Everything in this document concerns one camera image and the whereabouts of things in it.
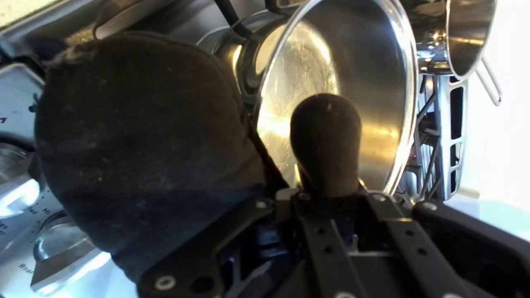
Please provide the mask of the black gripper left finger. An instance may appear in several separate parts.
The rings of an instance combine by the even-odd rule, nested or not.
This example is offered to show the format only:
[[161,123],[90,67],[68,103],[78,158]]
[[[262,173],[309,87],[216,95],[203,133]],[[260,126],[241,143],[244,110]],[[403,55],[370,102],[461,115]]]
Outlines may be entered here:
[[254,224],[275,213],[270,199],[254,199],[232,209],[211,227],[174,251],[138,284],[140,298],[222,298],[226,282],[221,256]]

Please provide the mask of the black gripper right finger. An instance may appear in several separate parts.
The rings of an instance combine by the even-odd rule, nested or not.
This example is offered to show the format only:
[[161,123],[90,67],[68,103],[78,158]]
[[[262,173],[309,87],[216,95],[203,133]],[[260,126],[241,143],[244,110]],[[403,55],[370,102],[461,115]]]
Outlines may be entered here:
[[491,298],[530,298],[530,244],[438,201],[413,208],[461,279]]

